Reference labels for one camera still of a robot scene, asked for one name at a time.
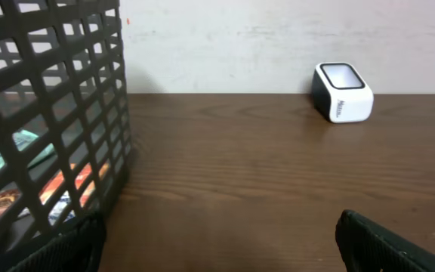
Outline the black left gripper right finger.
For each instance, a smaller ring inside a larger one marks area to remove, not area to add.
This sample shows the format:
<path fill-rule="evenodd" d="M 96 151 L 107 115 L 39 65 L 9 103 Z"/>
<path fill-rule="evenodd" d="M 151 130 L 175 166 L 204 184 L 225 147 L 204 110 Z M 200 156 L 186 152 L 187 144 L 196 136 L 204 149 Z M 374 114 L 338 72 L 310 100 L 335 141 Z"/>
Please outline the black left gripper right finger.
<path fill-rule="evenodd" d="M 346 209 L 335 241 L 347 272 L 435 272 L 435 255 L 367 217 Z"/>

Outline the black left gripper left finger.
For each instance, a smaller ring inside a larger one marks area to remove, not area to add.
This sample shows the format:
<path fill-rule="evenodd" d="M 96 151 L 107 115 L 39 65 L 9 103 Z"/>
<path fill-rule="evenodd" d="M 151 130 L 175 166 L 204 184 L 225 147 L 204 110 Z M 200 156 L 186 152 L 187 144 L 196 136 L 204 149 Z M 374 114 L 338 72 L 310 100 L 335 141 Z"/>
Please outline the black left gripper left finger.
<path fill-rule="evenodd" d="M 8 253 L 9 271 L 95 272 L 99 269 L 106 241 L 106 226 L 100 212 L 72 218 L 50 233 Z"/>

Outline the orange Top candy bar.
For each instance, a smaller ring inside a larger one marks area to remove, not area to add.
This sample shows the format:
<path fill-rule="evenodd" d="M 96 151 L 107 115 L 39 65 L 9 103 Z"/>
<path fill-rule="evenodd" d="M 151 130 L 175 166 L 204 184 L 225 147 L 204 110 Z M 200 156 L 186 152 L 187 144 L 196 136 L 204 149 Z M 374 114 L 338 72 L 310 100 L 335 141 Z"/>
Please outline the orange Top candy bar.
<path fill-rule="evenodd" d="M 103 178 L 109 168 L 109 163 L 106 162 L 102 165 L 99 171 L 99 177 Z M 83 185 L 84 181 L 88 178 L 88 176 L 92 173 L 91 166 L 88 163 L 77 175 L 74 183 L 76 189 L 80 189 Z M 61 187 L 64 182 L 63 173 L 59 171 L 40 191 L 39 200 L 42 205 L 45 205 L 46 202 L 56 193 L 57 189 Z M 91 181 L 89 185 L 85 188 L 82 195 L 79 198 L 79 204 L 82 208 L 84 208 L 88 198 L 95 191 L 95 183 Z M 17 188 L 7 189 L 0 191 L 0 216 L 10 208 L 13 203 L 20 197 L 20 191 Z M 71 202 L 69 193 L 65 191 L 62 196 L 59 198 L 55 206 L 50 210 L 48 215 L 48 221 L 50 225 L 53 225 L 54 222 L 60 217 L 63 209 Z M 18 218 L 23 218 L 30 215 L 29 209 L 24 208 L 23 211 L 18 215 Z M 69 215 L 67 215 L 66 220 L 74 218 L 75 212 L 71 211 Z"/>

